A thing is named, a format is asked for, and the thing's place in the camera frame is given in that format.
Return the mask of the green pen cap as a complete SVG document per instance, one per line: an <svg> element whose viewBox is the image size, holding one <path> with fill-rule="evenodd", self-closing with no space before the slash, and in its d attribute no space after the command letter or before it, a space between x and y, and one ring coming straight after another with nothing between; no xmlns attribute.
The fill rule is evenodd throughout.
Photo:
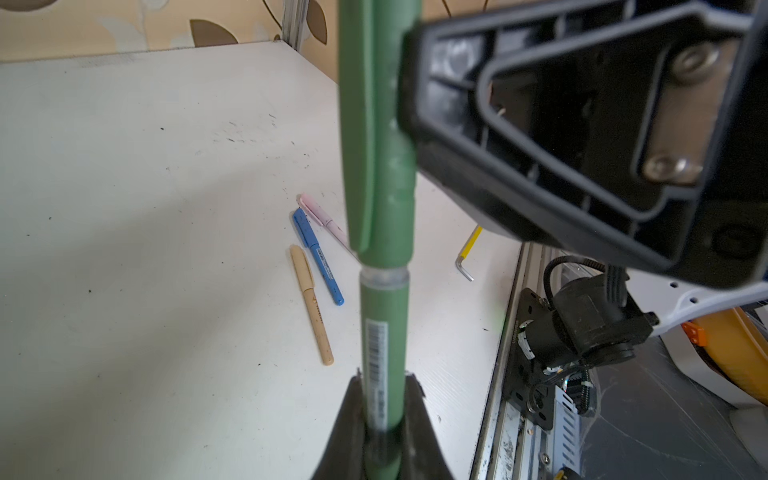
<svg viewBox="0 0 768 480"><path fill-rule="evenodd" d="M348 235L366 266L413 255L416 155L398 120L401 55L421 18L418 1L338 6L340 134Z"/></svg>

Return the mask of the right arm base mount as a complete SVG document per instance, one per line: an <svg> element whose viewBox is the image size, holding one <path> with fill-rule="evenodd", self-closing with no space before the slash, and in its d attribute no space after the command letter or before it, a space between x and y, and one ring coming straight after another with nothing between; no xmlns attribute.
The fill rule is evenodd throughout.
<svg viewBox="0 0 768 480"><path fill-rule="evenodd" d="M576 374L635 356L659 324L627 290L626 269L591 258L563 255L542 272L543 294L526 288L504 380L504 398L528 420L554 426L558 386Z"/></svg>

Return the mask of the green pen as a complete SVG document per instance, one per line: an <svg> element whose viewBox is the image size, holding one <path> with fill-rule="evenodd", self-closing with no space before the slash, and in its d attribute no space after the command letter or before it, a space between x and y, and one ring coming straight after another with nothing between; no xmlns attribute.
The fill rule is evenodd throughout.
<svg viewBox="0 0 768 480"><path fill-rule="evenodd" d="M396 479L400 471L409 285L405 267L360 273L368 479Z"/></svg>

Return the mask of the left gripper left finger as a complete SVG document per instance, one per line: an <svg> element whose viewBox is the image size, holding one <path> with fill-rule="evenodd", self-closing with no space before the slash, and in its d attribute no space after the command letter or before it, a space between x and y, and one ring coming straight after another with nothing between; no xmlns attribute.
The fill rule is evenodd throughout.
<svg viewBox="0 0 768 480"><path fill-rule="evenodd" d="M361 374L348 384L326 448L312 480L361 480L364 473L365 419Z"/></svg>

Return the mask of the yellow hex key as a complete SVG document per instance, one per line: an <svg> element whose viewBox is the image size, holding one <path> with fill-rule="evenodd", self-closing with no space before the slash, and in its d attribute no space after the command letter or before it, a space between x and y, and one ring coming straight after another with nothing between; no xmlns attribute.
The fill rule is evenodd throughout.
<svg viewBox="0 0 768 480"><path fill-rule="evenodd" d="M466 268L464 267L464 262L468 258L469 254L471 253L477 239L479 238L482 232L483 232L483 228L480 225L476 225L472 233L464 243L462 249L458 253L454 262L454 265L457 271L469 282L473 282L474 277L466 270Z"/></svg>

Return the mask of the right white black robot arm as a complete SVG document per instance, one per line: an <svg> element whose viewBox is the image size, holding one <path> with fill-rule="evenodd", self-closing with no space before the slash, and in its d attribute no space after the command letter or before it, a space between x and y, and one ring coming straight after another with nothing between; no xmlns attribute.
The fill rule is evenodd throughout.
<svg viewBox="0 0 768 480"><path fill-rule="evenodd" d="M421 172L482 227L628 273L660 331L767 296L767 5L549 1L405 38Z"/></svg>

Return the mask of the blue pen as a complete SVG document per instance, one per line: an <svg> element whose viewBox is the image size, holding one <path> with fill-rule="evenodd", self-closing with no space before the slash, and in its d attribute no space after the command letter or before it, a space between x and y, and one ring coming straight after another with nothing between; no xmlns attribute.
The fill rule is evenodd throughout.
<svg viewBox="0 0 768 480"><path fill-rule="evenodd" d="M302 208L297 208L292 214L292 220L298 229L299 237L301 238L304 247L312 254L334 304L337 306L343 305L345 300L342 292L304 210Z"/></svg>

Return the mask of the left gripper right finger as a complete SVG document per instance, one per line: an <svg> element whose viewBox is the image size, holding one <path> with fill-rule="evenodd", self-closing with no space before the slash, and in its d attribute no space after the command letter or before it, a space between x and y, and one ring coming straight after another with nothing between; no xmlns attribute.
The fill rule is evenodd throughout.
<svg viewBox="0 0 768 480"><path fill-rule="evenodd" d="M413 373L408 373L405 377L405 409L401 427L400 478L453 479L433 430L424 399L421 384Z"/></svg>

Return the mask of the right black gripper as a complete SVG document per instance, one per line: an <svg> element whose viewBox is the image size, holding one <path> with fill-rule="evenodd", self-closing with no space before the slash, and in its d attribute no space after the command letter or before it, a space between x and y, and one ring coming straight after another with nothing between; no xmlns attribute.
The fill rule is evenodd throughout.
<svg viewBox="0 0 768 480"><path fill-rule="evenodd" d="M486 228L715 289L767 276L767 4L549 1L406 37L419 170Z"/></svg>

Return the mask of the pink white pen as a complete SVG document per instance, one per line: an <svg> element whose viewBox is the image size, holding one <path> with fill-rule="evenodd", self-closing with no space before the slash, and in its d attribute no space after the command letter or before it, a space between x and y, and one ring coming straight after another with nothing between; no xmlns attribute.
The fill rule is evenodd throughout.
<svg viewBox="0 0 768 480"><path fill-rule="evenodd" d="M320 226L322 226L335 240L345 248L353 257L357 258L356 253L351 249L348 236L336 221L314 200L310 195L302 193L298 196L300 207Z"/></svg>

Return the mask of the tan pen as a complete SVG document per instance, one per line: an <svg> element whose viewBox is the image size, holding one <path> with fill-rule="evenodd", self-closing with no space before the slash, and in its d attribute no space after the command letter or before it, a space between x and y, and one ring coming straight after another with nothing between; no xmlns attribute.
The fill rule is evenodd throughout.
<svg viewBox="0 0 768 480"><path fill-rule="evenodd" d="M302 298L307 309L321 361L324 365L330 366L334 363L334 356L317 302L315 284L307 257L304 250L300 246L294 244L289 247L289 254Z"/></svg>

